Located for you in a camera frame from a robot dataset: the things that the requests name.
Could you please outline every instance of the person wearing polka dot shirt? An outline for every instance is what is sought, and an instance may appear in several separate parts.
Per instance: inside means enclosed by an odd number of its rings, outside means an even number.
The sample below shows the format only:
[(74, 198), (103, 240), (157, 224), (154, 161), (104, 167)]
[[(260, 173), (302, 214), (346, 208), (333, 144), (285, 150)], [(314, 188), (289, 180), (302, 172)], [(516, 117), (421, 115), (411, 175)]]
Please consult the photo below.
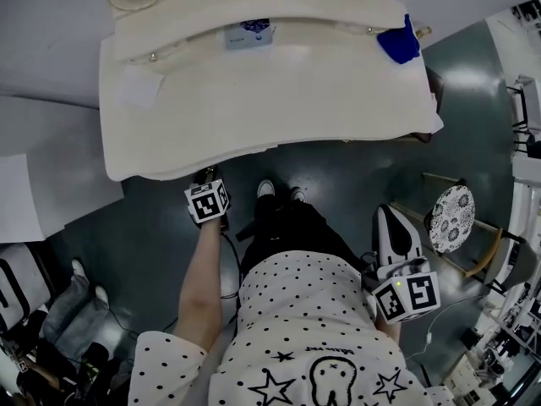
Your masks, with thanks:
[(400, 325), (371, 314), (358, 258), (301, 189), (280, 203), (262, 181), (254, 224), (236, 335), (210, 381), (198, 383), (221, 338), (219, 219), (201, 227), (173, 334), (139, 336), (128, 404), (199, 406), (204, 389), (200, 406), (432, 405), (407, 370)]

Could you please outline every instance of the shirt sleeve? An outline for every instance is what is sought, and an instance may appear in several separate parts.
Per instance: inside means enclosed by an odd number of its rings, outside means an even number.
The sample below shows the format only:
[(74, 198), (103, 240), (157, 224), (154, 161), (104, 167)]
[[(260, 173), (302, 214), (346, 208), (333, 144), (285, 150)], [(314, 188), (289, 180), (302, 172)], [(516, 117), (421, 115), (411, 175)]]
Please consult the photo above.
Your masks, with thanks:
[(128, 405), (179, 404), (198, 376), (206, 352), (164, 332), (144, 332), (137, 339)]

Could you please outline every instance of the white cabinet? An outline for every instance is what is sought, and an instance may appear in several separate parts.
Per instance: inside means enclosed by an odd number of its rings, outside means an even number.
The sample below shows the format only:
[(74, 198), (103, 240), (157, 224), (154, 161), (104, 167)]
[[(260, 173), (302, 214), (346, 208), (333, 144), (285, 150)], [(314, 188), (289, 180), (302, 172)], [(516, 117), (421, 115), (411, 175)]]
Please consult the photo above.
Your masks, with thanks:
[(97, 110), (0, 96), (0, 243), (44, 240), (122, 198)]

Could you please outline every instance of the jeans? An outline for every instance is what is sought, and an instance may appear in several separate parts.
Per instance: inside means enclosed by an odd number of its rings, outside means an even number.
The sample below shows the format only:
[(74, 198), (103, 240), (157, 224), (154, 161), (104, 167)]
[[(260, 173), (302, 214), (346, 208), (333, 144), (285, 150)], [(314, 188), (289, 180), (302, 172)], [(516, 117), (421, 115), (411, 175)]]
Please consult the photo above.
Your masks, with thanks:
[(41, 326), (45, 338), (66, 358), (79, 362), (100, 329), (109, 305), (89, 294), (86, 277), (73, 275), (71, 284), (54, 301)]
[(361, 261), (340, 235), (308, 203), (295, 200), (282, 205), (274, 195), (262, 195), (255, 204), (254, 217), (254, 241), (241, 264), (244, 276), (267, 257), (291, 250), (336, 255), (355, 269), (361, 267)]

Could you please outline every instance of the black and white bag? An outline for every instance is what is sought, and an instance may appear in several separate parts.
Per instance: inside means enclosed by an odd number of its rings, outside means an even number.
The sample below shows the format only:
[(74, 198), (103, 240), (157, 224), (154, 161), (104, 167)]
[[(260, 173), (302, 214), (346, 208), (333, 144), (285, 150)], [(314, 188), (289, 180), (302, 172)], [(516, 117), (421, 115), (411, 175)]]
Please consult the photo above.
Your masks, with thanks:
[(51, 298), (26, 244), (0, 248), (0, 333), (9, 331)]

